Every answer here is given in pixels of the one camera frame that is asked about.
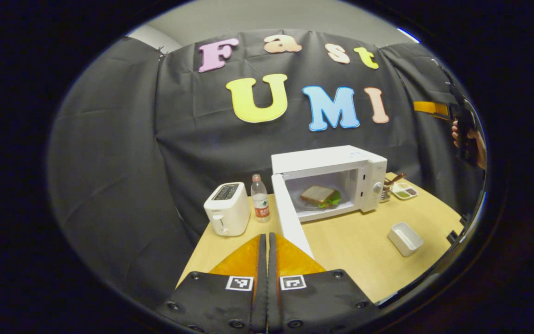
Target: microwave knob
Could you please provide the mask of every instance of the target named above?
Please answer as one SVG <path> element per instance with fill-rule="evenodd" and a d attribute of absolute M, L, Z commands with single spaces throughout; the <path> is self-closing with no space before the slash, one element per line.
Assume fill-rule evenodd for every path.
<path fill-rule="evenodd" d="M 378 194 L 381 189 L 382 189 L 382 184 L 378 182 L 377 184 L 375 184 L 375 187 L 373 190 L 375 191 L 375 194 Z"/>

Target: microwave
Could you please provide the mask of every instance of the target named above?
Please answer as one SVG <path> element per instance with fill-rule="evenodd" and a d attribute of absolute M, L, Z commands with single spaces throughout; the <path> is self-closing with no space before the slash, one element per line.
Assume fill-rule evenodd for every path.
<path fill-rule="evenodd" d="M 271 165 L 282 235 L 314 258 L 301 222 L 375 210 L 380 203 L 387 159 L 347 145 L 273 154 Z M 311 186 L 337 190 L 341 200 L 327 209 L 310 205 L 301 195 Z"/>

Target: person's hand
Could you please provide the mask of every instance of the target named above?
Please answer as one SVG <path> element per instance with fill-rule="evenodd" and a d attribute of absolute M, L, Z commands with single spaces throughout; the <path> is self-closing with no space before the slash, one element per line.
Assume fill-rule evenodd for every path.
<path fill-rule="evenodd" d="M 454 145 L 458 147 L 458 121 L 453 122 L 453 138 L 454 138 Z M 467 133 L 467 137 L 470 139 L 475 139 L 475 142 L 477 143 L 477 165 L 481 168 L 486 169 L 487 167 L 487 154 L 485 150 L 485 142 L 483 141 L 483 138 L 481 138 L 481 134 L 479 131 L 475 131 L 474 129 L 470 129 L 469 133 Z"/>

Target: wooden table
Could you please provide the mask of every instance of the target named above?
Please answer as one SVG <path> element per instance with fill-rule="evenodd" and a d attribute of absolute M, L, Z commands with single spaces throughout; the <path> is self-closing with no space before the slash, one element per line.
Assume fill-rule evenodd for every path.
<path fill-rule="evenodd" d="M 447 235 L 453 230 L 459 234 L 463 228 L 458 222 L 460 216 L 448 205 L 408 180 L 400 182 L 416 188 L 417 197 L 403 201 L 391 195 L 390 201 L 380 203 L 372 212 L 356 211 L 302 223 L 314 260 L 326 270 L 345 270 L 373 302 L 390 296 L 424 273 L 450 247 Z M 191 271 L 210 271 L 258 234 L 281 234 L 273 194 L 269 195 L 269 209 L 269 222 L 260 223 L 251 214 L 246 231 L 238 237 L 216 235 L 208 224 L 178 284 Z M 403 257 L 387 237 L 391 226 L 398 222 L 406 222 L 424 239 L 424 244 L 409 257 Z"/>

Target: toaster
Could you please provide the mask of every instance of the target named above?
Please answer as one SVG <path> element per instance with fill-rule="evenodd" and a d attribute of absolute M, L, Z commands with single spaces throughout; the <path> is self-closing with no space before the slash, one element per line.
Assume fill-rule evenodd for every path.
<path fill-rule="evenodd" d="M 243 182 L 218 186 L 203 208 L 218 235 L 241 235 L 250 220 L 250 202 Z"/>

